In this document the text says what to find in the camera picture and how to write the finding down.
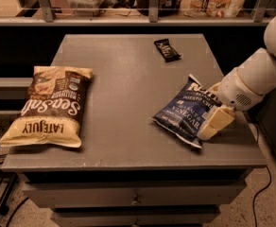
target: floor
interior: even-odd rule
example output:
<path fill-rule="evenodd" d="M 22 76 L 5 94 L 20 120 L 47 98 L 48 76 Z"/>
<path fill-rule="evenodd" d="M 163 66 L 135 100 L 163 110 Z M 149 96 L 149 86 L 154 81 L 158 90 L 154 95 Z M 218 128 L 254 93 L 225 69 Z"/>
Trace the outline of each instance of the floor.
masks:
<path fill-rule="evenodd" d="M 266 137 L 250 124 L 250 128 L 258 142 L 261 150 L 267 158 L 267 166 L 271 173 L 271 184 L 269 184 L 269 173 L 266 168 L 257 168 L 247 177 L 247 187 L 238 197 L 227 205 L 220 206 L 221 214 L 211 223 L 203 224 L 203 227 L 276 227 L 276 159 L 267 144 Z M 0 187 L 0 196 L 7 185 L 5 179 Z M 7 223 L 16 207 L 26 198 L 22 192 L 23 182 L 18 180 L 14 186 L 7 205 L 9 211 L 0 216 L 0 226 L 8 227 Z M 9 223 L 9 227 L 58 227 L 51 219 L 50 209 L 41 209 L 31 200 L 27 200 L 15 213 Z"/>

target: drawer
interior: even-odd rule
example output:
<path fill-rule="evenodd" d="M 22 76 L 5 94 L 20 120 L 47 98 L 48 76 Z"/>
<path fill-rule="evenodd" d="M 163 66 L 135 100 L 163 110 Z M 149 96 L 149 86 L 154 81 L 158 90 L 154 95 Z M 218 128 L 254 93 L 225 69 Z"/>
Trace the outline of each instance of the drawer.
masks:
<path fill-rule="evenodd" d="M 244 187 L 239 182 L 26 183 L 24 193 L 45 208 L 220 205 Z"/>
<path fill-rule="evenodd" d="M 60 227 L 99 226 L 196 226 L 219 215 L 213 206 L 165 208 L 104 208 L 54 212 L 51 219 Z"/>

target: drawer handle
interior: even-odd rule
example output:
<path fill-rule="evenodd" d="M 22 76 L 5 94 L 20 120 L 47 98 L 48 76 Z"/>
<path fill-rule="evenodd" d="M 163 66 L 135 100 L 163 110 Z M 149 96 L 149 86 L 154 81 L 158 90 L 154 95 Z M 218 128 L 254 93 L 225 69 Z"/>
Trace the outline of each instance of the drawer handle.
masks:
<path fill-rule="evenodd" d="M 138 200 L 138 196 L 135 194 L 134 197 L 133 197 L 133 201 L 131 202 L 131 205 L 138 205 L 140 203 L 141 202 Z"/>

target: tabletop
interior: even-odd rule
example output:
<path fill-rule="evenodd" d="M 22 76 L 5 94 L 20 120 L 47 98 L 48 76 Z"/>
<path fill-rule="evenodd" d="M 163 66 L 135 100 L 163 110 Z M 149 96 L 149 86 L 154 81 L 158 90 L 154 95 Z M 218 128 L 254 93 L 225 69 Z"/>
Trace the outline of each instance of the tabletop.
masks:
<path fill-rule="evenodd" d="M 165 62 L 154 41 L 169 39 L 181 54 Z M 193 169 L 264 166 L 266 160 L 242 114 L 196 150 L 161 128 L 152 116 L 192 74 L 205 88 L 223 74 L 201 34 L 66 35 L 52 65 L 94 70 L 80 148 L 14 147 L 4 171 Z"/>

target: gray table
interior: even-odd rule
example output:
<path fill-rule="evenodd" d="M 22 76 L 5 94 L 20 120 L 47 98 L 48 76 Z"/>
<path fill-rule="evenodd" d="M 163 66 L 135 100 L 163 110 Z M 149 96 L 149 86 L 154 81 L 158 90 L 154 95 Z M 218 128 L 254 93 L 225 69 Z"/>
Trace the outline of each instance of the gray table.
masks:
<path fill-rule="evenodd" d="M 181 60 L 164 61 L 153 43 L 164 38 L 181 54 Z M 202 150 L 184 144 L 152 121 L 152 116 L 184 86 L 189 74 L 206 88 L 223 78 L 200 34 L 66 35 L 53 65 L 94 69 L 80 133 L 82 146 L 12 148 L 2 168 L 23 177 L 27 182 L 24 191 L 40 207 L 63 209 L 55 211 L 53 217 L 61 226 L 162 226 L 210 221 L 217 214 L 217 206 L 230 202 L 244 188 L 250 171 L 267 164 L 240 112 Z M 145 212 L 127 212 L 127 218 L 114 212 L 132 205 L 129 211 L 146 211 L 143 207 L 149 206 L 157 209 L 151 220 Z M 204 208 L 212 207 L 201 218 L 192 208 L 195 205 L 201 215 Z M 156 211 L 165 211 L 162 208 L 167 206 L 173 206 L 168 213 L 176 207 L 190 207 L 182 209 L 186 213 L 182 216 L 177 211 L 177 217 L 170 214 L 165 219 Z M 91 207 L 113 210 L 97 221 L 99 212 L 95 209 L 87 215 L 86 208 Z M 69 208 L 77 211 L 67 212 Z M 123 218 L 112 219 L 112 215 Z"/>

